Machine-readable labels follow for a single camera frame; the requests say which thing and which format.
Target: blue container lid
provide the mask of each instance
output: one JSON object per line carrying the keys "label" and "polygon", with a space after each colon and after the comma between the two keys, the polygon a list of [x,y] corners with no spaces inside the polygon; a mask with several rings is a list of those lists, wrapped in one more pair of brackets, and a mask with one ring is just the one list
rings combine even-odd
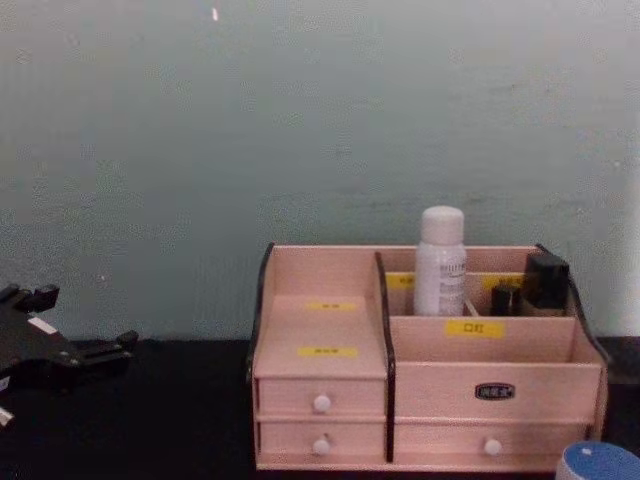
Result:
{"label": "blue container lid", "polygon": [[585,480],[640,479],[640,458],[609,443],[579,442],[563,457],[569,469]]}

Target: white bottle cap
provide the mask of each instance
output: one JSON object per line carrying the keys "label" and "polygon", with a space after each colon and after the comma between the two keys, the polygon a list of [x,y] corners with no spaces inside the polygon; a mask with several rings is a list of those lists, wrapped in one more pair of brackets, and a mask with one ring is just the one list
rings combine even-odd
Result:
{"label": "white bottle cap", "polygon": [[453,207],[431,207],[422,214],[422,241],[458,245],[464,237],[464,213]]}

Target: white knob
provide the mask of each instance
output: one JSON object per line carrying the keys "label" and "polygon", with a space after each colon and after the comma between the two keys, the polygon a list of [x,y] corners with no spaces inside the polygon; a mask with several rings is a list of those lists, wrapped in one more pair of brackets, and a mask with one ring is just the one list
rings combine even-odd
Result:
{"label": "white knob", "polygon": [[326,395],[318,395],[313,401],[313,409],[319,413],[328,412],[331,408],[331,399]]}
{"label": "white knob", "polygon": [[484,453],[491,456],[496,456],[502,451],[502,444],[493,438],[487,440],[484,444]]}
{"label": "white knob", "polygon": [[315,442],[313,442],[313,454],[318,456],[324,456],[329,454],[329,450],[331,450],[331,445],[329,444],[329,440],[327,440],[326,436],[322,436]]}

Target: wooden desk organizer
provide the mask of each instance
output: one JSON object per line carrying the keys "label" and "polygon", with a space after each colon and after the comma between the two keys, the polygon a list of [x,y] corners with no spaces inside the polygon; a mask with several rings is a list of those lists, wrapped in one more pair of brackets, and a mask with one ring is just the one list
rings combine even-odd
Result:
{"label": "wooden desk organizer", "polygon": [[566,317],[488,317],[537,247],[467,247],[467,311],[412,316],[413,247],[273,246],[247,359],[258,469],[554,471],[600,439],[606,354]]}

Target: small drawer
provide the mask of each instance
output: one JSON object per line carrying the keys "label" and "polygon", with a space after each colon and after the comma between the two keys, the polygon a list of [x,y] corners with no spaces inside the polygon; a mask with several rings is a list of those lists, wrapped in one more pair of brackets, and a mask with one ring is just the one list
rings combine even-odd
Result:
{"label": "small drawer", "polygon": [[396,425],[395,451],[424,454],[560,455],[584,440],[585,425]]}
{"label": "small drawer", "polygon": [[383,423],[261,423],[261,452],[302,454],[309,459],[384,453]]}
{"label": "small drawer", "polygon": [[261,414],[384,415],[383,380],[261,380]]}
{"label": "small drawer", "polygon": [[[589,422],[600,365],[398,362],[396,417]],[[478,396],[484,385],[509,386],[509,397]]]}

